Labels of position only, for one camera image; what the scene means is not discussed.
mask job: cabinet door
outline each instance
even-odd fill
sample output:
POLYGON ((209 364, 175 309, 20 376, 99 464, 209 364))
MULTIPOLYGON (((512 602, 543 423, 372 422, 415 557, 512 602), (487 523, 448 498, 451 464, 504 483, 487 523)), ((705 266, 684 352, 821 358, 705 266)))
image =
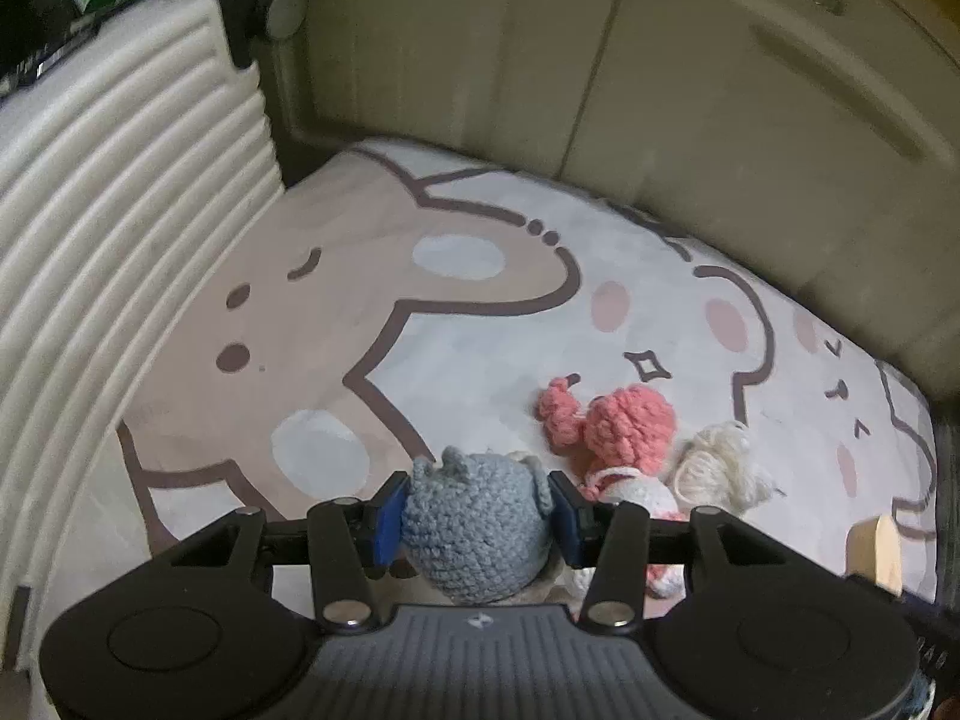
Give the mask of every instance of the cabinet door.
POLYGON ((890 1, 621 0, 563 178, 896 356, 957 303, 958 145, 957 66, 890 1))

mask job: white corrugated panel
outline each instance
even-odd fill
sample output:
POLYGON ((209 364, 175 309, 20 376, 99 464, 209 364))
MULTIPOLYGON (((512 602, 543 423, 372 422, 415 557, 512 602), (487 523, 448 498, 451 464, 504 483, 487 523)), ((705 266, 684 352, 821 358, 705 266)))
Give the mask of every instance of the white corrugated panel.
POLYGON ((166 334, 283 191, 216 0, 148 0, 0 108, 0 645, 166 334))

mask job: pink oval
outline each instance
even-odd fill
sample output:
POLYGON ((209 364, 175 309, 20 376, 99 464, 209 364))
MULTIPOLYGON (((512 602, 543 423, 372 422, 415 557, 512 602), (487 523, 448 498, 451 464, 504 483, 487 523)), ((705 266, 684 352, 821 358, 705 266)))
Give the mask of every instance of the pink oval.
POLYGON ((800 346, 810 354, 817 353, 817 329, 813 325, 813 314, 797 306, 793 310, 793 332, 800 346))
POLYGON ((856 495, 856 463, 850 450, 841 443, 837 445, 837 466, 840 466, 840 478, 843 479, 847 498, 853 498, 856 495))
POLYGON ((707 300, 704 308, 714 338, 731 352, 747 350, 747 323, 733 303, 720 298, 707 300))
POLYGON ((590 316, 593 326, 601 333, 613 333, 627 319, 630 293, 617 281, 605 281, 593 291, 590 316))

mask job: beige cartoon character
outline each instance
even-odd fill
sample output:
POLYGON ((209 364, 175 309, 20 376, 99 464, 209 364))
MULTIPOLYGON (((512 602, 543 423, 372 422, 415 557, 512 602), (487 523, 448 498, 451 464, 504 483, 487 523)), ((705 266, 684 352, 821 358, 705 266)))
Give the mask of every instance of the beige cartoon character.
POLYGON ((487 171, 416 178, 346 152, 251 228, 119 429, 152 547, 171 536, 150 487, 226 482, 274 517, 371 494, 430 454, 367 378, 411 314, 531 314, 577 292, 573 257, 541 221, 428 190, 487 171))

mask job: gray yarn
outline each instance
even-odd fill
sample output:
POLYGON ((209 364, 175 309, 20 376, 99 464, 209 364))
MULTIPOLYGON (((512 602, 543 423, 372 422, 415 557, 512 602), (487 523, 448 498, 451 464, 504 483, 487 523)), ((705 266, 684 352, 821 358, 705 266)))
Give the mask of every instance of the gray yarn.
POLYGON ((414 460, 403 511, 413 565, 456 604, 486 604, 530 584, 550 551, 553 509, 539 460, 464 455, 414 460))

